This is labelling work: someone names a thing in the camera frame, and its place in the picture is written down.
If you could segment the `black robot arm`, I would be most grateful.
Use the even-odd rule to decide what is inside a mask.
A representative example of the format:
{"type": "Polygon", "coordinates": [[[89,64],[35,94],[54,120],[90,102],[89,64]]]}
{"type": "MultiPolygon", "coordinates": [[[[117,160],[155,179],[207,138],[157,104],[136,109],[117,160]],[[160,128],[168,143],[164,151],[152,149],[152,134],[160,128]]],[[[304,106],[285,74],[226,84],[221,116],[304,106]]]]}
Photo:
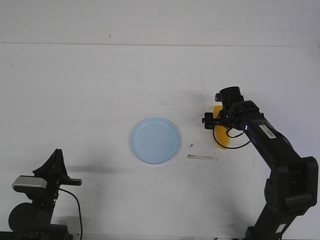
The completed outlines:
{"type": "Polygon", "coordinates": [[[319,165],[313,156],[300,157],[288,139],[277,131],[251,100],[245,100],[238,86],[220,90],[215,101],[220,110],[206,112],[204,128],[212,130],[214,141],[228,149],[216,136],[216,127],[246,134],[270,168],[264,196],[266,204],[254,226],[247,228],[246,240],[280,240],[291,223],[317,204],[319,165]]]}
{"type": "Polygon", "coordinates": [[[72,240],[68,227],[53,224],[52,217],[59,197],[65,192],[77,202],[80,225],[80,239],[83,237],[81,205],[78,198],[61,186],[81,186],[82,180],[70,178],[64,163],[63,151],[55,149],[48,160],[33,175],[20,175],[12,183],[12,188],[23,193],[31,202],[23,202],[14,207],[8,217],[11,232],[2,231],[6,240],[72,240]]]}

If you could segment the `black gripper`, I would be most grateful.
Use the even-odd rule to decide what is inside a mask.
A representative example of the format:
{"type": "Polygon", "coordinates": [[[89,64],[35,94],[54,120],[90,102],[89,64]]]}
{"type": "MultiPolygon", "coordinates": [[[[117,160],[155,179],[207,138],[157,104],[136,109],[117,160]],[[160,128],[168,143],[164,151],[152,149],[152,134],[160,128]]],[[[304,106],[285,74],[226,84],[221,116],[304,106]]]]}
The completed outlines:
{"type": "MultiPolygon", "coordinates": [[[[222,110],[218,114],[218,124],[228,125],[233,124],[236,114],[233,110],[233,104],[243,102],[244,97],[241,94],[239,86],[231,86],[219,91],[222,99],[222,110]]],[[[203,126],[206,130],[213,130],[215,128],[215,118],[213,112],[205,112],[202,118],[203,126]]]]}
{"type": "Polygon", "coordinates": [[[82,180],[70,178],[64,163],[63,151],[56,149],[49,159],[39,168],[32,171],[35,177],[52,178],[47,184],[47,190],[53,200],[59,196],[59,188],[64,186],[81,186],[82,180]]]}

